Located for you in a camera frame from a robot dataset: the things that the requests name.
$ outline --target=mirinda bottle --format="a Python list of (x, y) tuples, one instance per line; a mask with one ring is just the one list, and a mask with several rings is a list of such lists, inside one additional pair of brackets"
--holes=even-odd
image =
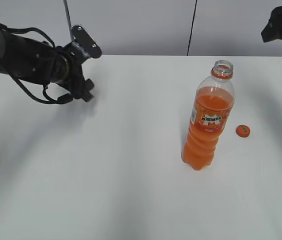
[(201, 82), (190, 118), (182, 159), (195, 170), (211, 164), (219, 136), (234, 104), (233, 65), (220, 60)]

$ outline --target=white table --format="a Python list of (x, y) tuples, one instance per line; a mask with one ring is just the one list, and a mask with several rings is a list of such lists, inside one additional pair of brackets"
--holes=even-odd
[[(182, 143), (219, 59), (236, 103), (195, 171)], [(64, 106), (0, 75), (0, 240), (282, 239), (282, 57), (103, 56), (84, 73), (96, 98)]]

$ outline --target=bottle opening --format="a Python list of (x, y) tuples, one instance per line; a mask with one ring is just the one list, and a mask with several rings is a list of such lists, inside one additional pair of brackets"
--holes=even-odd
[(231, 79), (233, 77), (233, 64), (226, 60), (219, 60), (212, 68), (212, 75), (219, 79)]

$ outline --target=white wall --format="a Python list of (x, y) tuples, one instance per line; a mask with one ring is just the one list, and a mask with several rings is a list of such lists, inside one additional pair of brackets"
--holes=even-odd
[(185, 55), (193, 0), (68, 0), (72, 24), (82, 24), (110, 55)]
[[(194, 0), (68, 0), (108, 55), (185, 55)], [(282, 0), (198, 0), (190, 55), (282, 56), (282, 40), (263, 43), (261, 31)], [(0, 23), (37, 27), (57, 45), (70, 41), (62, 0), (0, 0)], [(36, 33), (31, 38), (41, 40)]]
[[(39, 28), (56, 45), (70, 42), (62, 0), (0, 0), (0, 23), (10, 28)], [(28, 36), (43, 39), (36, 33)]]
[(282, 56), (282, 40), (261, 31), (282, 0), (198, 0), (190, 55)]

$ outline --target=bottle label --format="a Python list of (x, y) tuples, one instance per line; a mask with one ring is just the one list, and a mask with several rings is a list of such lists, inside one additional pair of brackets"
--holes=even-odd
[(191, 123), (201, 132), (208, 134), (220, 133), (225, 127), (231, 110), (232, 107), (222, 111), (210, 110), (195, 100), (191, 114)]

